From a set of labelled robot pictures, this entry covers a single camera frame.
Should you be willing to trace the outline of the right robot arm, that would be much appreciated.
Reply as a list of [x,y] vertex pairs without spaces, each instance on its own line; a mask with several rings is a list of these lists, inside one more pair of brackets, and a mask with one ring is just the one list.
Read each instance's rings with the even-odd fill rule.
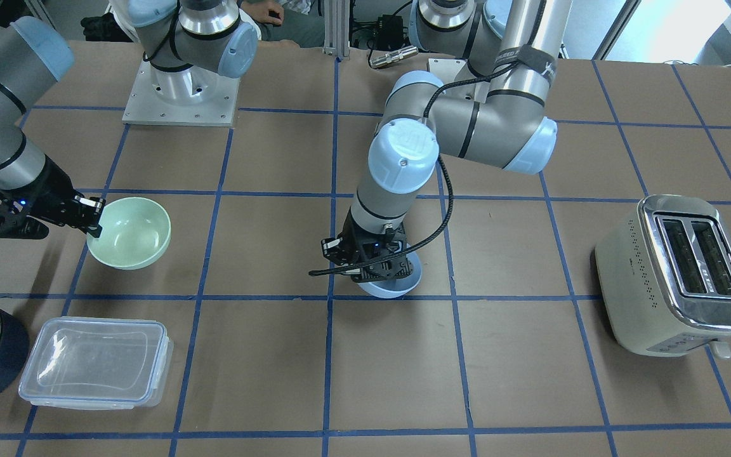
[[48,225],[102,233],[105,200],[85,197],[17,126],[72,66],[67,42],[38,18],[0,26],[0,238],[41,239]]

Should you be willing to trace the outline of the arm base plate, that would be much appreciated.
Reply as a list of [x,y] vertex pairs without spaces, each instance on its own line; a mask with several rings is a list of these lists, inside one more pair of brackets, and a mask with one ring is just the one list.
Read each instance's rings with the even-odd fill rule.
[[196,66],[155,67],[143,55],[122,115],[125,124],[232,127],[240,75]]
[[[444,84],[478,78],[467,68],[467,61],[455,60],[455,58],[429,58],[428,70]],[[444,93],[451,98],[485,102],[489,92],[489,82],[476,82],[475,84],[465,84],[465,86],[446,89]]]

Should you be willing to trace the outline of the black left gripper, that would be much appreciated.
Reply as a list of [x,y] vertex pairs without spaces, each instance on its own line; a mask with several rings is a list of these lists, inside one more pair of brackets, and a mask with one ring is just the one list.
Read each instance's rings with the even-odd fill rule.
[[337,273],[349,275],[357,283],[408,277],[411,272],[406,255],[383,259],[408,246],[402,222],[369,232],[357,225],[349,212],[338,236],[323,239],[321,246],[324,258],[337,267],[347,267]]

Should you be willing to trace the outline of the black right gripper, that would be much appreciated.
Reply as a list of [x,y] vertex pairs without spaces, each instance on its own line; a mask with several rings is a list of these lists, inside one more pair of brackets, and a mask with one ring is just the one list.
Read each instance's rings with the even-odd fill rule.
[[43,239],[44,222],[70,226],[99,238],[105,199],[85,197],[52,160],[47,159],[34,182],[14,190],[0,187],[0,238]]

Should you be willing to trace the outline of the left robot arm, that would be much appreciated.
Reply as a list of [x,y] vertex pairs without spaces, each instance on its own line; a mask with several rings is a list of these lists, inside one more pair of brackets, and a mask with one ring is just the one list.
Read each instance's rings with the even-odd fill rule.
[[348,275],[359,283],[403,279],[409,255],[438,237],[410,245],[404,217],[418,191],[458,157],[514,173],[545,168],[556,123],[545,116],[572,3],[513,1],[507,20],[496,1],[414,1],[409,37],[419,50],[464,62],[451,82],[429,70],[398,78],[369,145],[342,231],[322,242],[333,267],[310,275]]

